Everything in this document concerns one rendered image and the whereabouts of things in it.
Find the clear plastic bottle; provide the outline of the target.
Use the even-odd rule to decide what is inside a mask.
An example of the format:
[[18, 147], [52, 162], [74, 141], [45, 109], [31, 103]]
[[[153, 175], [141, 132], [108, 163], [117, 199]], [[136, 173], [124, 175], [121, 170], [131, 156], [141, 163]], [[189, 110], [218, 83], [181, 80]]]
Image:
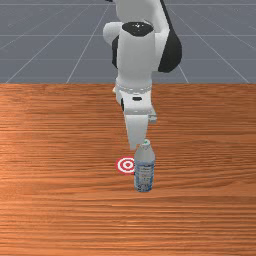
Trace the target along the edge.
[[149, 192], [154, 182], [155, 154], [149, 139], [139, 146], [134, 156], [134, 188]]

